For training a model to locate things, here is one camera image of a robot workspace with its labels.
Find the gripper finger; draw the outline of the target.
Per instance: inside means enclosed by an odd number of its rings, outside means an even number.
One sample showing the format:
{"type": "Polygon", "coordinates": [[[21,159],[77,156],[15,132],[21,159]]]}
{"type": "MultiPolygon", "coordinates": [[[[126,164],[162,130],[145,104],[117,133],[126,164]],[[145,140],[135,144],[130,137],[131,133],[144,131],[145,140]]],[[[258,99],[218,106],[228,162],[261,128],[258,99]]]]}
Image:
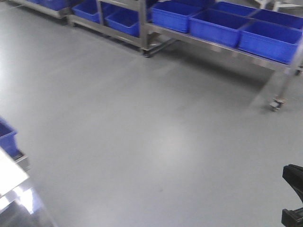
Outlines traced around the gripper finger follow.
{"type": "Polygon", "coordinates": [[[294,164],[284,166],[282,177],[303,201],[303,167],[294,164]]]}
{"type": "Polygon", "coordinates": [[[281,223],[285,227],[302,227],[303,226],[303,209],[282,210],[281,223]]]}

